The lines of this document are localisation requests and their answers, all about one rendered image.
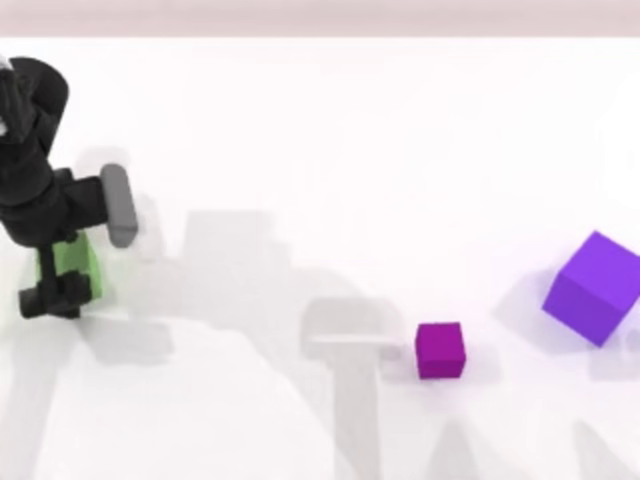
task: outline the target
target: white background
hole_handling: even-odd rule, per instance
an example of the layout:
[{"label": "white background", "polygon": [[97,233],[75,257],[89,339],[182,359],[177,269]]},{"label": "white background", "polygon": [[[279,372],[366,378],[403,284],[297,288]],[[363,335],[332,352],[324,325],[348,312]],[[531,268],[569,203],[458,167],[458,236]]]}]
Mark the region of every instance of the white background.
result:
[{"label": "white background", "polygon": [[[540,311],[593,229],[640,252],[640,41],[0,45],[144,226],[92,232],[79,322],[18,318],[2,236],[2,480],[640,478],[638,312],[596,351]],[[448,320],[464,377],[421,383]]]}]

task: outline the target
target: green object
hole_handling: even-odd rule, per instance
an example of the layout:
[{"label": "green object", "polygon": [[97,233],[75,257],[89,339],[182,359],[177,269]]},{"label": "green object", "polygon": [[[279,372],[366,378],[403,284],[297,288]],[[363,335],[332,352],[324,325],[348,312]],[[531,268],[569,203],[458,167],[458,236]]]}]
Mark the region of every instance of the green object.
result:
[{"label": "green object", "polygon": [[[53,246],[56,261],[56,272],[62,275],[70,270],[77,270],[89,275],[91,281],[91,299],[102,297],[102,279],[98,258],[91,247],[86,232],[78,232],[78,238],[73,243],[60,242]],[[36,262],[36,278],[40,281],[40,263]]]}]

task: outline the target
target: cube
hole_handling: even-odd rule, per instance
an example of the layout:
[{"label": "cube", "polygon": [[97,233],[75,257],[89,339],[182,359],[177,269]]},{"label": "cube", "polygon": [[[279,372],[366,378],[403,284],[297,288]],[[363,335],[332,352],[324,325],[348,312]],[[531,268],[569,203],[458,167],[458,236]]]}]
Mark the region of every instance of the cube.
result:
[{"label": "cube", "polygon": [[459,323],[423,323],[415,338],[421,379],[459,378],[467,360]]},{"label": "cube", "polygon": [[596,231],[560,270],[542,309],[602,347],[639,295],[639,257]]}]

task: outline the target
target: magenta cube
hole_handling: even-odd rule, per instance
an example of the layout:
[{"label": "magenta cube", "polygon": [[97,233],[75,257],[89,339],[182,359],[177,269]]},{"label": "magenta cube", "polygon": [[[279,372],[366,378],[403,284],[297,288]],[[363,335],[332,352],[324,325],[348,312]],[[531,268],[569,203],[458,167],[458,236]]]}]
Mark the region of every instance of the magenta cube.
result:
[{"label": "magenta cube", "polygon": [[459,323],[423,323],[415,338],[421,379],[460,378],[467,361]]},{"label": "magenta cube", "polygon": [[639,295],[639,257],[594,232],[560,270],[542,308],[601,347]]}]

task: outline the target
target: toy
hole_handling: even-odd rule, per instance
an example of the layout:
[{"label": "toy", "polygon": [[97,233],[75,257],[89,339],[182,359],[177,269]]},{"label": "toy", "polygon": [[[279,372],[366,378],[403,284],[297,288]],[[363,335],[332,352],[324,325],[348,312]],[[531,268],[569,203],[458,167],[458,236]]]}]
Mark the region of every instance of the toy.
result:
[{"label": "toy", "polygon": [[560,270],[543,310],[601,347],[640,295],[640,258],[593,232]]},{"label": "toy", "polygon": [[[89,264],[63,266],[69,250],[92,256],[85,229],[106,225],[117,248],[131,245],[138,232],[122,167],[110,164],[100,176],[74,179],[71,169],[49,164],[68,96],[66,80],[46,63],[0,60],[0,221],[14,243],[37,250],[39,262],[37,285],[19,293],[24,318],[78,318],[100,295]],[[63,250],[67,260],[56,258]]]},{"label": "toy", "polygon": [[460,378],[467,355],[459,323],[423,323],[415,338],[421,379]]}]

